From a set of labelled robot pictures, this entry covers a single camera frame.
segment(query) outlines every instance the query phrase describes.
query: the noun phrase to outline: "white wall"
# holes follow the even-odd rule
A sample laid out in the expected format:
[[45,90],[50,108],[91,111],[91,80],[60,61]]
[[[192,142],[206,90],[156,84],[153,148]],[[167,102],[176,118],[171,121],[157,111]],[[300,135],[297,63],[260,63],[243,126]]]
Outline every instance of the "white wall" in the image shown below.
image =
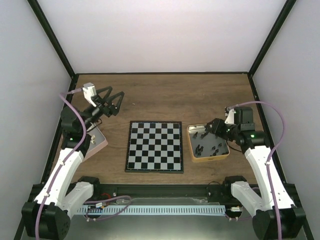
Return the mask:
[[70,77],[26,0],[0,0],[0,239],[41,180]]
[[[263,101],[278,106],[288,132],[279,148],[281,165],[294,183],[314,239],[320,239],[320,1],[297,1],[254,75]],[[282,125],[267,108],[266,118],[277,141]]]
[[249,71],[285,0],[39,0],[76,73]]

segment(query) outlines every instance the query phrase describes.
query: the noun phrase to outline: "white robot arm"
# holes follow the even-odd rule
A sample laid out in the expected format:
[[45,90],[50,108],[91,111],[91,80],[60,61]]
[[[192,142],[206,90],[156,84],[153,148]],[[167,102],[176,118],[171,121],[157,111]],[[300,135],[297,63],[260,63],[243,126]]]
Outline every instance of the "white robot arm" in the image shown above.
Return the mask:
[[[271,152],[270,142],[263,131],[256,131],[253,122],[253,110],[250,107],[225,109],[226,119],[215,118],[208,122],[206,130],[226,141],[235,141],[241,152],[250,163],[256,178],[261,196],[253,191],[246,181],[239,176],[226,177],[233,179],[225,184],[232,197],[239,200],[252,216],[253,229],[259,239],[277,239],[277,218],[272,190],[275,193],[281,232],[284,238],[295,238],[301,229],[306,215],[301,207],[297,207],[288,195],[272,160],[267,161]],[[269,166],[271,189],[267,165]]]
[[[95,123],[102,115],[110,117],[118,114],[124,92],[110,96],[111,86],[96,90],[92,83],[85,84],[82,91],[84,98],[90,103],[89,107],[79,111],[70,106],[72,110],[65,107],[61,111],[63,140],[58,161],[41,192],[33,202],[26,202],[22,208],[22,219],[30,237],[36,236],[37,229],[40,238],[64,239],[71,218],[83,203],[93,196],[94,189],[99,184],[97,178],[82,177],[67,194],[78,166],[86,160],[92,142],[88,131],[96,127]],[[100,97],[99,93],[104,91],[106,94]]]

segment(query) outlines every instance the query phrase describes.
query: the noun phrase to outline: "chessboard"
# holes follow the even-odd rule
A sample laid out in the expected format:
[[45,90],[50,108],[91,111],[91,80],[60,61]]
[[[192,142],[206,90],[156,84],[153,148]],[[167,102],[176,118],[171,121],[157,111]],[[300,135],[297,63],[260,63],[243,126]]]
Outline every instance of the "chessboard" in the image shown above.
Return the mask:
[[131,121],[126,172],[183,173],[180,121]]

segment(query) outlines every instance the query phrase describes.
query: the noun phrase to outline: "wooden table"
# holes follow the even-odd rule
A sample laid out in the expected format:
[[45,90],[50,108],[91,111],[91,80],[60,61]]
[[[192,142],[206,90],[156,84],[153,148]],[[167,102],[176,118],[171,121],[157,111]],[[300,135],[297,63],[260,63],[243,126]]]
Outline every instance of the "wooden table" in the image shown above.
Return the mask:
[[[226,106],[254,99],[245,74],[92,74],[80,75],[77,88],[89,82],[96,89],[112,86],[113,94],[125,95],[117,116],[102,117],[99,128],[108,146],[82,163],[73,181],[91,176],[106,184],[207,184],[242,175],[256,183],[248,161],[234,150],[224,160],[193,163],[186,138],[188,125],[224,119]],[[72,104],[81,111],[88,106],[81,93],[73,96]],[[261,130],[258,111],[252,107],[256,129]],[[129,123],[134,120],[182,121],[183,174],[125,172]]]

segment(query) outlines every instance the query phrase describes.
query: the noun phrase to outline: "wire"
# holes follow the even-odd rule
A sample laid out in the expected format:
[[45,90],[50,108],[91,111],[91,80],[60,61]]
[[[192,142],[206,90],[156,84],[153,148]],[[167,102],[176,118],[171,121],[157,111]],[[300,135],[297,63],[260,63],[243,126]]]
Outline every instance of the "wire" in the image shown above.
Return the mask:
[[229,146],[230,149],[232,149],[232,150],[234,150],[234,151],[236,151],[236,152],[242,153],[242,151],[240,151],[240,150],[238,150],[238,149],[230,146],[229,143],[228,143],[228,141],[226,142],[226,144]]
[[[77,88],[75,90],[72,90],[72,91],[68,91],[66,93],[60,93],[59,94],[59,97],[62,99],[62,101],[64,101],[64,103],[74,112],[74,114],[77,116],[77,118],[80,120],[80,123],[81,123],[81,126],[82,126],[82,129],[83,129],[83,135],[82,135],[82,138],[81,140],[79,141],[79,143],[74,147],[74,149],[72,149],[69,154],[64,158],[64,160],[62,161],[62,163],[65,163],[68,158],[81,146],[81,144],[83,143],[83,141],[85,140],[86,138],[86,125],[85,125],[85,122],[83,121],[82,117],[80,116],[80,114],[78,113],[78,111],[71,105],[71,103],[69,103],[66,99],[65,99],[65,95],[69,95],[69,94],[75,94],[75,93],[78,93],[78,92],[81,92],[82,91],[82,88]],[[36,215],[36,220],[35,220],[35,239],[36,240],[40,240],[40,236],[39,236],[39,223],[40,223],[40,217],[41,217],[41,213],[42,213],[42,210],[44,208],[44,205],[46,203],[46,200],[49,196],[49,193],[51,191],[51,188],[58,176],[58,173],[60,172],[61,168],[63,167],[63,165],[60,165],[57,170],[55,171],[52,179],[51,179],[51,182],[48,186],[48,189],[46,191],[46,196],[43,197],[43,200],[40,204],[40,207],[39,207],[39,210],[38,210],[38,213]]]
[[100,122],[98,124],[96,124],[93,128],[89,129],[88,131],[86,131],[86,133],[90,133],[93,129],[95,129],[96,127],[98,127],[99,125],[102,124],[102,120],[101,118],[99,118]]
[[247,101],[241,104],[237,104],[234,106],[229,107],[229,109],[234,109],[235,107],[240,107],[240,106],[244,106],[244,105],[248,105],[248,104],[264,104],[267,105],[271,108],[273,108],[278,115],[281,118],[282,121],[282,134],[281,137],[279,139],[279,142],[274,146],[273,149],[271,149],[267,159],[266,159],[266,172],[268,175],[268,179],[269,179],[269,183],[270,183],[270,188],[271,188],[271,194],[272,194],[272,198],[273,198],[273,202],[274,202],[274,211],[275,211],[275,216],[276,216],[276,224],[277,224],[277,230],[278,230],[278,240],[282,240],[282,229],[281,229],[281,218],[280,218],[280,211],[279,211],[279,207],[278,207],[278,203],[277,203],[277,198],[276,198],[276,193],[275,193],[275,189],[274,189],[274,185],[272,182],[272,178],[271,178],[271,173],[270,173],[270,160],[272,158],[272,155],[274,154],[274,152],[276,151],[276,149],[279,147],[279,145],[283,142],[284,140],[284,135],[286,133],[286,121],[284,116],[282,115],[282,113],[272,104],[264,102],[264,101]]
[[88,216],[88,213],[90,211],[97,210],[97,209],[100,209],[100,208],[91,208],[85,213],[85,218],[86,218],[87,222],[89,222],[89,221],[95,221],[95,222],[96,221],[103,221],[103,220],[107,220],[107,219],[110,219],[110,218],[118,216],[119,214],[121,214],[123,211],[125,211],[130,206],[130,204],[132,202],[132,198],[130,196],[124,195],[124,196],[116,196],[116,197],[113,197],[113,198],[100,200],[100,201],[86,201],[86,202],[84,202],[85,204],[99,204],[99,203],[108,203],[108,202],[111,202],[111,201],[114,201],[114,200],[118,200],[118,199],[129,199],[129,203],[124,208],[122,208],[120,211],[118,211],[117,213],[115,213],[113,215],[106,216],[106,217],[93,218],[92,220]]

